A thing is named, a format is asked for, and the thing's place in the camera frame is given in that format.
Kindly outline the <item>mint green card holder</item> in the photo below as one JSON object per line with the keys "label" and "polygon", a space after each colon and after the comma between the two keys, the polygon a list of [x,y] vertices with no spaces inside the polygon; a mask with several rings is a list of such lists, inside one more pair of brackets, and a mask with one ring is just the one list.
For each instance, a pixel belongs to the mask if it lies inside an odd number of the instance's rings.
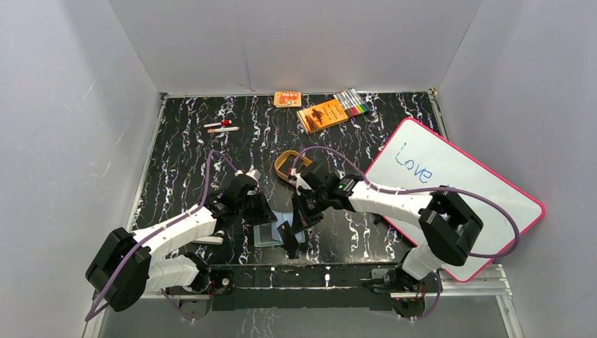
{"label": "mint green card holder", "polygon": [[[277,216],[277,222],[274,222],[274,223],[252,223],[251,224],[253,226],[253,239],[254,239],[253,243],[254,243],[254,246],[257,248],[271,247],[271,246],[282,246],[283,242],[279,236],[277,227],[284,221],[288,221],[289,224],[292,225],[293,213],[281,213],[279,211],[273,211],[273,212]],[[267,246],[260,246],[257,242],[256,228],[259,225],[270,225],[271,226],[273,242],[269,243]]]}

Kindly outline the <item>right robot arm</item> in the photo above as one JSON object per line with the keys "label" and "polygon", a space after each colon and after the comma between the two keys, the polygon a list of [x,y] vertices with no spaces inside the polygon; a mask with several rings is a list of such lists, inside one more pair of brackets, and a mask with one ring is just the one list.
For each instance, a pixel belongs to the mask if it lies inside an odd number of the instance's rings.
{"label": "right robot arm", "polygon": [[441,187],[408,194],[399,189],[373,188],[358,175],[339,177],[313,162],[302,171],[289,170],[296,191],[292,196],[293,226],[314,226],[329,208],[371,213],[414,225],[424,239],[395,269],[398,286],[413,292],[431,272],[444,265],[462,266],[484,226],[481,218],[456,192]]}

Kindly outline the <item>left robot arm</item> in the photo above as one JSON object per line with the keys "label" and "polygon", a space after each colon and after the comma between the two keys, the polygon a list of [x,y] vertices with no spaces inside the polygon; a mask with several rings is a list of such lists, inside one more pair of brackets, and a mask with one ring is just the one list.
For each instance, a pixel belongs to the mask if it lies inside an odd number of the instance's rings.
{"label": "left robot arm", "polygon": [[86,280],[114,311],[131,307],[141,296],[171,287],[205,292],[213,281],[200,257],[169,254],[189,243],[221,245],[235,221],[273,223],[257,170],[237,171],[228,187],[210,193],[202,204],[174,218],[136,232],[122,227],[106,238],[85,273]]}

